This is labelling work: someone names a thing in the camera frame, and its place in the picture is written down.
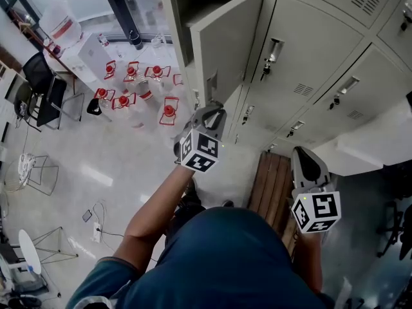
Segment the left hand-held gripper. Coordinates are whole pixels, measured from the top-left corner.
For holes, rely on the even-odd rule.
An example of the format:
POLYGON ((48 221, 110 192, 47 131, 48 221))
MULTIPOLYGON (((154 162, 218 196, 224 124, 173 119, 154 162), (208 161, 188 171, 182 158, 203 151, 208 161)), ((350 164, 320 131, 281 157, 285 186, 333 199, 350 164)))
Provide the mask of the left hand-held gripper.
POLYGON ((198 108, 192 116, 192 128, 176 137, 178 163, 192 171, 207 173, 217 165, 224 151, 221 138, 227 112, 221 104, 198 108), (207 128, 207 134, 196 128, 207 128))

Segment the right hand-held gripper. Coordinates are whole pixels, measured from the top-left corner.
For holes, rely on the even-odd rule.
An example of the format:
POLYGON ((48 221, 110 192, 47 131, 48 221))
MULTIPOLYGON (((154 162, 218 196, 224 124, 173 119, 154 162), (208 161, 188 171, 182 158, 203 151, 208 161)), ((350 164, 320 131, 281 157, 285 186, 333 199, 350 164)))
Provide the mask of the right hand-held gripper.
POLYGON ((294 202, 290 210, 298 229, 302 234, 330 230, 342 213, 340 192, 330 180, 328 167, 313 151, 301 146, 294 148, 291 163, 294 202))

